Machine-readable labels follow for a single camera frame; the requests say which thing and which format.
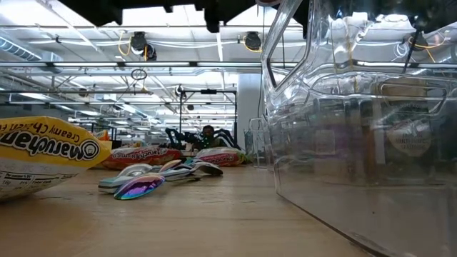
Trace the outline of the red ramen noodle packet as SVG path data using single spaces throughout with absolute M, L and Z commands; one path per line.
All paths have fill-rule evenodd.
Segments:
M 116 148 L 101 165 L 111 170 L 122 170 L 127 166 L 145 163 L 151 166 L 161 166 L 169 161 L 181 158 L 181 152 L 172 148 L 142 146 L 136 148 Z

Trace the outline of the person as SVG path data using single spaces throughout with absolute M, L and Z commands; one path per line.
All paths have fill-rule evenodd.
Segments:
M 216 138 L 214 137 L 214 128 L 211 125 L 206 125 L 202 130 L 203 147 L 213 148 L 216 147 Z

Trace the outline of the yellow ramen noodle packet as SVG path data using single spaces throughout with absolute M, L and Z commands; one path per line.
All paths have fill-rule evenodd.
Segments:
M 68 181 L 110 154 L 110 145 L 58 118 L 0 119 L 0 201 Z

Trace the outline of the wide clear plastic bin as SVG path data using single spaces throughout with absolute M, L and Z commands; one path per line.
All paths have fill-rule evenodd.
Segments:
M 276 191 L 374 255 L 457 257 L 457 0 L 282 0 L 261 55 Z M 448 94 L 420 158 L 388 154 L 379 86 Z M 353 180 L 316 173 L 319 101 L 348 112 Z

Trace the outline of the black background station frame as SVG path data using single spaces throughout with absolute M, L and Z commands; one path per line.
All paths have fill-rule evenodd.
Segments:
M 238 143 L 238 139 L 236 138 L 238 133 L 238 96 L 237 91 L 235 90 L 226 90 L 226 89 L 200 89 L 200 90 L 186 90 L 182 87 L 179 87 L 180 94 L 179 94 L 179 133 L 182 132 L 182 121 L 183 121 L 183 107 L 184 104 L 191 99 L 194 94 L 201 94 L 201 95 L 216 95 L 222 94 L 228 102 L 234 106 L 234 143 Z

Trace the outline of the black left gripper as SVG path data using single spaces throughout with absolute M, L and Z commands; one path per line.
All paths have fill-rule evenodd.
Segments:
M 114 22 L 122 24 L 123 9 L 116 5 L 116 0 L 59 0 L 95 26 Z

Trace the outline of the narrow clear plastic bin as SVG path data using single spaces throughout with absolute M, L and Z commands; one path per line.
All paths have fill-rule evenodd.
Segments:
M 273 172 L 273 153 L 268 122 L 265 116 L 249 120 L 244 131 L 246 154 L 255 168 Z

